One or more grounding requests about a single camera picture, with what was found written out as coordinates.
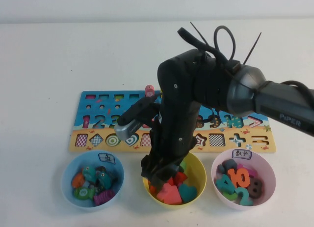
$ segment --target yellow bowl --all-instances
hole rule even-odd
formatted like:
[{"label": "yellow bowl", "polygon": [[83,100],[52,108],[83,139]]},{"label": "yellow bowl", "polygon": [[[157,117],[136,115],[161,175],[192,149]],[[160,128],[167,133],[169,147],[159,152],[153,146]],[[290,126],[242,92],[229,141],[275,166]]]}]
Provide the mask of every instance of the yellow bowl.
[{"label": "yellow bowl", "polygon": [[205,189],[206,186],[206,172],[205,168],[202,164],[202,162],[194,156],[192,153],[189,153],[185,158],[184,161],[186,162],[186,169],[184,173],[187,175],[187,180],[184,182],[187,185],[194,185],[197,188],[197,197],[188,203],[181,204],[181,205],[169,205],[165,204],[161,201],[159,201],[156,196],[152,195],[149,192],[149,186],[148,186],[148,180],[146,178],[143,178],[143,183],[146,191],[148,194],[160,205],[162,205],[165,208],[171,209],[171,210],[177,210],[183,207],[186,207],[188,205],[191,205],[193,202],[195,202],[196,199],[199,198],[199,196],[202,194],[202,192]]}]

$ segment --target black cable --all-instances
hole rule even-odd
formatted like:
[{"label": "black cable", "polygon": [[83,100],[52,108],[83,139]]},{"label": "black cable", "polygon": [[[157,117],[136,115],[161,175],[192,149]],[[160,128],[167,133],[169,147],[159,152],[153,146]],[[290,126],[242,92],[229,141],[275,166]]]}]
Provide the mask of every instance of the black cable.
[{"label": "black cable", "polygon": [[[194,47],[196,47],[199,50],[203,50],[203,51],[207,51],[212,53],[216,60],[219,63],[222,64],[226,64],[228,62],[228,60],[226,59],[226,57],[220,52],[219,50],[219,46],[218,46],[218,42],[217,42],[217,34],[219,32],[219,30],[224,29],[230,36],[231,41],[232,41],[232,45],[233,45],[233,49],[232,49],[232,53],[230,56],[229,60],[232,60],[233,57],[235,56],[235,52],[236,52],[236,40],[232,34],[232,32],[229,30],[229,28],[227,28],[226,26],[218,26],[215,31],[214,31],[214,46],[215,48],[213,48],[212,46],[210,46],[208,44],[208,42],[206,41],[206,39],[202,36],[202,34],[197,30],[197,28],[192,24],[192,26],[195,28],[195,30],[198,32],[198,34],[200,35],[200,37],[202,38],[202,40],[205,43],[202,43],[201,41],[199,41],[197,38],[195,38],[191,33],[189,33],[187,30],[185,30],[184,28],[180,28],[178,30],[178,34],[181,36],[182,39],[184,39],[187,43],[193,45]],[[252,49],[250,50],[247,58],[244,61],[244,64],[246,63],[247,59],[249,58],[249,56],[251,55],[252,51],[254,50],[254,47],[256,46],[257,41],[259,40],[261,36],[261,33],[259,34],[257,40],[255,41]],[[239,80],[237,80],[234,75],[232,75],[225,67],[223,67],[223,69],[225,70],[225,72],[234,80],[236,81],[239,85],[242,85],[243,87],[246,87],[247,89],[249,89],[250,91],[253,91],[254,93],[257,91],[256,89],[252,89],[246,85],[244,85],[243,83],[241,83]],[[310,91],[310,89],[304,85],[301,82],[298,81],[285,81],[282,82],[282,84],[285,85],[294,85],[296,87],[296,89],[302,94],[302,96],[305,98],[305,100],[308,102],[308,104],[314,109],[314,95],[312,94],[312,92]],[[204,120],[198,120],[199,122],[211,122],[213,119],[213,110],[212,111],[212,115],[209,116],[208,119],[204,119]]]},{"label": "black cable", "polygon": [[302,94],[307,103],[314,109],[314,96],[305,84],[298,81],[285,81],[282,82],[282,84],[296,86],[296,89]]},{"label": "black cable", "polygon": [[234,35],[232,34],[231,30],[229,30],[228,27],[226,26],[218,26],[216,29],[215,29],[215,32],[214,32],[214,45],[215,45],[215,48],[219,50],[219,46],[218,46],[218,42],[217,42],[217,35],[218,35],[218,31],[220,31],[221,29],[224,29],[230,36],[231,38],[231,41],[232,41],[232,53],[231,53],[231,57],[229,60],[232,60],[235,56],[235,53],[236,53],[236,40],[235,40],[235,37]]},{"label": "black cable", "polygon": [[219,63],[226,64],[228,62],[226,57],[220,51],[218,51],[217,49],[208,44],[206,45],[202,43],[186,29],[180,28],[178,30],[178,34],[181,36],[182,39],[184,39],[190,45],[193,45],[195,48],[212,53]]}]

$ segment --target white wall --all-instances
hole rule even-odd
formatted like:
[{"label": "white wall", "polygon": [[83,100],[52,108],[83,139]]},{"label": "white wall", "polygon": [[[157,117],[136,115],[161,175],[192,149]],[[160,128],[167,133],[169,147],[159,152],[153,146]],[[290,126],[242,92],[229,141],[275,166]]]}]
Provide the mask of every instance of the white wall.
[{"label": "white wall", "polygon": [[0,0],[0,23],[314,16],[314,0]]}]

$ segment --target light blue bowl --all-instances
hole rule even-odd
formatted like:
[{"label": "light blue bowl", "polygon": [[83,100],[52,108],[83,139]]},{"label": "light blue bowl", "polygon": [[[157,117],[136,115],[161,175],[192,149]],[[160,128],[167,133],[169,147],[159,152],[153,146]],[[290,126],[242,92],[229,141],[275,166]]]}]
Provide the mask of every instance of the light blue bowl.
[{"label": "light blue bowl", "polygon": [[[83,167],[100,167],[104,166],[106,170],[118,177],[112,185],[115,196],[108,202],[96,206],[92,200],[78,200],[73,195],[71,185],[73,177],[79,173]],[[124,171],[119,159],[110,152],[106,151],[89,151],[76,157],[65,169],[61,178],[61,191],[64,198],[72,205],[85,211],[97,211],[110,206],[118,197],[124,180]]]}]

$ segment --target checkered square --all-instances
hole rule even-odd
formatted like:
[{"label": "checkered square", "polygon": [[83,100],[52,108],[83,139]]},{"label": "checkered square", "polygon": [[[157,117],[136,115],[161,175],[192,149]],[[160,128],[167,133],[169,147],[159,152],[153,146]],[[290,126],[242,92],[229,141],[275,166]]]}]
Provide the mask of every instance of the checkered square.
[{"label": "checkered square", "polygon": [[212,147],[226,146],[225,136],[223,134],[209,134],[209,144]]},{"label": "checkered square", "polygon": [[85,147],[87,143],[87,134],[78,134],[75,147]]},{"label": "checkered square", "polygon": [[90,142],[94,147],[97,147],[102,141],[104,141],[104,139],[99,134],[96,134],[90,139]]},{"label": "checkered square", "polygon": [[152,146],[151,145],[151,137],[149,137],[149,134],[143,134],[140,145],[143,146],[143,147],[150,147],[150,146]]}]

